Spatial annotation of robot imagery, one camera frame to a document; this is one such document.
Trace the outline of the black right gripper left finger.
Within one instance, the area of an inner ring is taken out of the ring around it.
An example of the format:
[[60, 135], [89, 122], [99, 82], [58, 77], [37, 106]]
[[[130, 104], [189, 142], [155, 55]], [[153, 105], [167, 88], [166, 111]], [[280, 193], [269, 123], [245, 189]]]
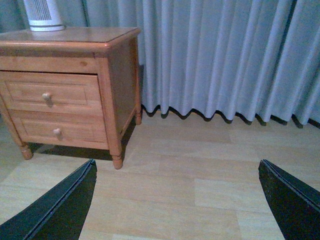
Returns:
[[97, 180], [90, 159], [23, 211], [0, 226], [2, 240], [77, 240]]

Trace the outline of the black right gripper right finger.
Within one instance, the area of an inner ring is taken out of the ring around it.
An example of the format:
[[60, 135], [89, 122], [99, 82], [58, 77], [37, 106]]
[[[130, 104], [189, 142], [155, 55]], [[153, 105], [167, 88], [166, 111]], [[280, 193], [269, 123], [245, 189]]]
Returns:
[[320, 192], [263, 159], [259, 181], [269, 208], [286, 240], [320, 238]]

